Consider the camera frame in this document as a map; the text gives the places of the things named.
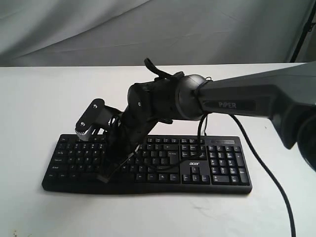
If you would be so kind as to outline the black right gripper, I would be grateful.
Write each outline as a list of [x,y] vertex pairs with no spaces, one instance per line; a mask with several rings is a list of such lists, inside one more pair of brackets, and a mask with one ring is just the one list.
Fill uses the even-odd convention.
[[137,117],[129,108],[114,118],[106,134],[106,155],[97,174],[97,179],[103,183],[109,183],[119,167],[118,163],[133,153],[158,123],[157,119],[147,118],[144,114]]

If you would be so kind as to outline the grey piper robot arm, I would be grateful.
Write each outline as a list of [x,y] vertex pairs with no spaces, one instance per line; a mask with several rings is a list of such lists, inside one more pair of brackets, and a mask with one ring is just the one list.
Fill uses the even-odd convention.
[[128,90],[125,111],[104,106],[101,127],[107,151],[100,178],[108,182],[129,154],[158,122],[197,120],[208,114],[268,118],[283,145],[297,145],[301,156],[316,166],[316,64],[306,64],[218,81],[200,75],[174,75],[145,66],[156,75]]

